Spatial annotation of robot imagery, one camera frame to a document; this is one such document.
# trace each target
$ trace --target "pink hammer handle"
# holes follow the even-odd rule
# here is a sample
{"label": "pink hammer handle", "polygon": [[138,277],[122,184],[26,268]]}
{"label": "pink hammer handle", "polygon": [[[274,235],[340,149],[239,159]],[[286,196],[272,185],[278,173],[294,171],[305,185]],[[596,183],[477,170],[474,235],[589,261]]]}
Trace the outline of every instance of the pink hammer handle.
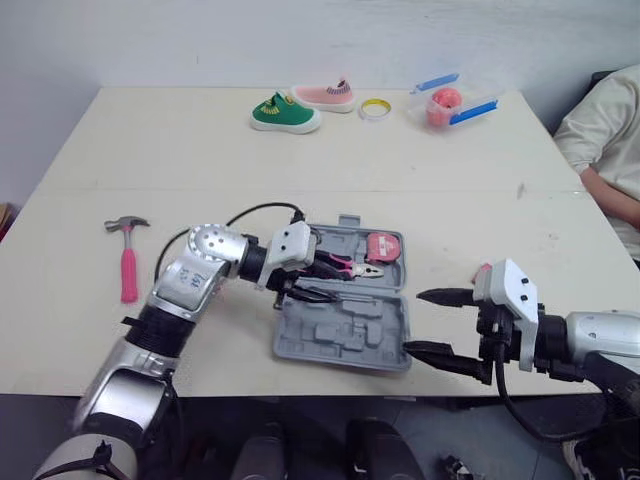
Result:
{"label": "pink hammer handle", "polygon": [[138,286],[136,285],[136,254],[131,248],[122,251],[120,260],[120,273],[122,274],[122,303],[134,303],[138,301]]}

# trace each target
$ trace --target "pink shoe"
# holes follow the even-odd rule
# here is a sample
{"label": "pink shoe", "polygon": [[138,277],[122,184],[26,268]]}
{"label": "pink shoe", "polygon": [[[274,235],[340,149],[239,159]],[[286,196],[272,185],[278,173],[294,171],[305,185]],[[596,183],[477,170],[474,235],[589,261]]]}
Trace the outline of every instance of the pink shoe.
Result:
{"label": "pink shoe", "polygon": [[337,87],[291,87],[291,96],[307,108],[349,113],[356,106],[349,82],[341,78]]}

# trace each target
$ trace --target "pink ball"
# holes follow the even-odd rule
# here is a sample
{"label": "pink ball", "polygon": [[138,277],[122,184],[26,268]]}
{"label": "pink ball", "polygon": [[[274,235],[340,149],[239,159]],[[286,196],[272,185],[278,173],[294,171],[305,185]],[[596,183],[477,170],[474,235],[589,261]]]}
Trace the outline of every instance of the pink ball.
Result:
{"label": "pink ball", "polygon": [[449,120],[451,120],[453,115],[453,112],[450,110],[462,105],[462,95],[460,95],[458,90],[451,87],[441,88],[436,91],[431,97],[431,100],[439,107],[442,107],[427,107],[427,122],[436,127],[449,125]]}

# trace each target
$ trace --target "plastic container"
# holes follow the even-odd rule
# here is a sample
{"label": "plastic container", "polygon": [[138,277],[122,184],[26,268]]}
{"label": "plastic container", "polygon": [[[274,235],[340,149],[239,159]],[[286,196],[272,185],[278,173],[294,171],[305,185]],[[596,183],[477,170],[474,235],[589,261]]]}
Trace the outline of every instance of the plastic container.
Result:
{"label": "plastic container", "polygon": [[[360,218],[341,215],[338,226],[313,225],[322,238],[319,248],[365,262],[367,238],[383,230],[359,228]],[[405,284],[404,241],[400,256],[384,266],[384,276],[353,280],[304,278],[298,285],[336,294],[336,303],[305,303],[285,297],[276,328],[276,355],[296,360],[404,372],[411,357],[402,344],[409,339],[407,302],[399,294]]]}
{"label": "plastic container", "polygon": [[498,108],[496,93],[486,86],[462,82],[452,73],[415,86],[409,93],[409,113],[427,128],[442,129]]}

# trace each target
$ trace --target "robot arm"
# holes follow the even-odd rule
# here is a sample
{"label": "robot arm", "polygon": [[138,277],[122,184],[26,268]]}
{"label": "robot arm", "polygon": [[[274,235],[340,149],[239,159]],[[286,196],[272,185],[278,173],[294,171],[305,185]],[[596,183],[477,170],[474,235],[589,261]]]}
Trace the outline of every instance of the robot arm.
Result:
{"label": "robot arm", "polygon": [[73,420],[78,436],[60,445],[34,479],[134,479],[135,450],[173,400],[171,378],[180,353],[227,278],[240,277],[308,301],[332,300],[294,285],[297,270],[314,261],[316,240],[304,221],[275,232],[268,249],[223,225],[194,227],[139,318],[124,319],[129,332],[116,342],[78,403]]}
{"label": "robot arm", "polygon": [[566,319],[547,315],[537,288],[511,260],[483,268],[473,290],[428,290],[418,298],[449,307],[479,308],[479,359],[455,355],[449,344],[413,341],[407,353],[435,368],[468,375],[491,385],[493,366],[501,398],[516,419],[541,440],[564,441],[540,434],[514,413],[504,381],[504,363],[520,370],[548,373],[563,381],[588,380],[615,395],[628,415],[640,415],[640,314],[574,312]]}

